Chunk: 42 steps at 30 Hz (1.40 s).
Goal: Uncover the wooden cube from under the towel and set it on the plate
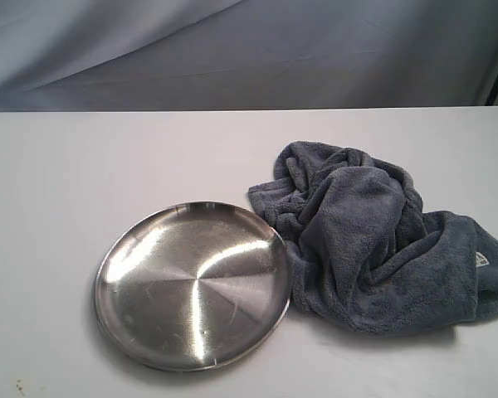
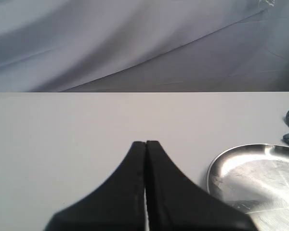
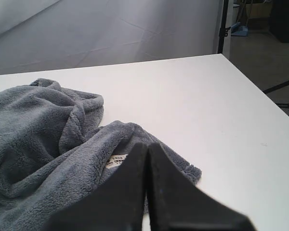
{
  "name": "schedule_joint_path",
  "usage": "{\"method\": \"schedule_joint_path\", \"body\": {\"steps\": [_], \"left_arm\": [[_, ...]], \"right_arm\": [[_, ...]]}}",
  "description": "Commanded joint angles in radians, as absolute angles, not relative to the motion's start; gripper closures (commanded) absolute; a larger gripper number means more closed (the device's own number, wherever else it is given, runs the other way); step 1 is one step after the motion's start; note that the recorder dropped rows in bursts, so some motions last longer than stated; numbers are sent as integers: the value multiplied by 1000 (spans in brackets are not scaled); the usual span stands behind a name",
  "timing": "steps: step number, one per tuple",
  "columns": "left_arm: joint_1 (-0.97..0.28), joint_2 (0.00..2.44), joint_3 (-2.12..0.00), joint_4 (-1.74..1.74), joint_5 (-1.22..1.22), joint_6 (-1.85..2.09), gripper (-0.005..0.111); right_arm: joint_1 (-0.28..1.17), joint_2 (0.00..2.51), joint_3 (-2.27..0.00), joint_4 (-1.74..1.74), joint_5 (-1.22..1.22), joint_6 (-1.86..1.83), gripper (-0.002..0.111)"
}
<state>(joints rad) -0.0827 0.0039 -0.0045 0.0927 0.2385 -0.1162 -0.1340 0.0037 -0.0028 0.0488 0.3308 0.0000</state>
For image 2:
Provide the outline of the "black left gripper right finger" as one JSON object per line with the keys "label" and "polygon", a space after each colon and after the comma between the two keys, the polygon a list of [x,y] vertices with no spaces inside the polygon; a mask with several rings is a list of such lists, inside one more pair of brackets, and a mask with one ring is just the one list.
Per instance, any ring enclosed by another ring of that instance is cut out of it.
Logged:
{"label": "black left gripper right finger", "polygon": [[158,141],[147,141],[145,193],[152,231],[255,231],[251,218],[210,196],[170,159]]}

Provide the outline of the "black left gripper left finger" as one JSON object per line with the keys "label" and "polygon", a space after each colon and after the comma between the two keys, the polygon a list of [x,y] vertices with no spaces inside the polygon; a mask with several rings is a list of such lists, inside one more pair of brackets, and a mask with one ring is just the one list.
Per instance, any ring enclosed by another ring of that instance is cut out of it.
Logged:
{"label": "black left gripper left finger", "polygon": [[47,231],[144,231],[146,144],[135,141],[112,175],[95,191],[57,212]]}

